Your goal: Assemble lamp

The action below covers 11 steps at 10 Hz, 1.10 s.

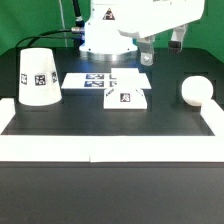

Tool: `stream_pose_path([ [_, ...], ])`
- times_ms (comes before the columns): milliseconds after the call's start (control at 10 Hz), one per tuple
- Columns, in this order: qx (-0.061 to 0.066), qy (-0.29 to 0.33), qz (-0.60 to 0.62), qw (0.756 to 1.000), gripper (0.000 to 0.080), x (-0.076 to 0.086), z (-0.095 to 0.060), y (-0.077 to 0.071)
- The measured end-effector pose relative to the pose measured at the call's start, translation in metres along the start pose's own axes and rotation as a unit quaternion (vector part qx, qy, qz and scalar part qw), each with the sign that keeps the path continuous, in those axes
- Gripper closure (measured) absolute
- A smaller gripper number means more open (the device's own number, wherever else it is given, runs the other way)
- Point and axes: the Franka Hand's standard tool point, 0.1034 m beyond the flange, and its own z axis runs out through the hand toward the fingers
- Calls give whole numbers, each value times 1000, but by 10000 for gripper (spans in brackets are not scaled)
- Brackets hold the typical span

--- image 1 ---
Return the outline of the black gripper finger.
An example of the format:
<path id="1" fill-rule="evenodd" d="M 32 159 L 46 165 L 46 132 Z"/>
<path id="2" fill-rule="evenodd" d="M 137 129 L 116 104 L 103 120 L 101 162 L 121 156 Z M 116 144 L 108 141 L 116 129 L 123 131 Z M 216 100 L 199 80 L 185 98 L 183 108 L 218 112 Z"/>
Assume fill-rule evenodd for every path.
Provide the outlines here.
<path id="1" fill-rule="evenodd" d="M 187 28 L 188 25 L 184 24 L 173 29 L 171 40 L 168 42 L 168 49 L 171 53 L 178 54 L 182 51 Z"/>

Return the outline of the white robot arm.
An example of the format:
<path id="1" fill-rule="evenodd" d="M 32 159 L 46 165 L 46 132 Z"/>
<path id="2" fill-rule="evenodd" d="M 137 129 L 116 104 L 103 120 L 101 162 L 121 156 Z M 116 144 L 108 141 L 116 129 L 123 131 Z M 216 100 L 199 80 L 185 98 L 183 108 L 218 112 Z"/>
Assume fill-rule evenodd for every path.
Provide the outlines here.
<path id="1" fill-rule="evenodd" d="M 80 55 L 99 61 L 139 55 L 150 66 L 155 36 L 170 30 L 168 50 L 180 53 L 188 25 L 202 17 L 204 6 L 205 0 L 91 0 Z"/>

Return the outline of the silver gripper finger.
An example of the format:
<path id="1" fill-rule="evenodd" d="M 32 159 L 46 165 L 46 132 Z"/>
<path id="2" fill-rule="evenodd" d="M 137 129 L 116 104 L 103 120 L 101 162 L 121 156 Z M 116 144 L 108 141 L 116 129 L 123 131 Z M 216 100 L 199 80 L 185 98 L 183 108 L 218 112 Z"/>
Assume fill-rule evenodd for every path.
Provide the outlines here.
<path id="1" fill-rule="evenodd" d="M 154 63 L 154 43 L 155 38 L 148 36 L 137 40 L 140 51 L 140 62 L 142 65 L 152 65 Z"/>

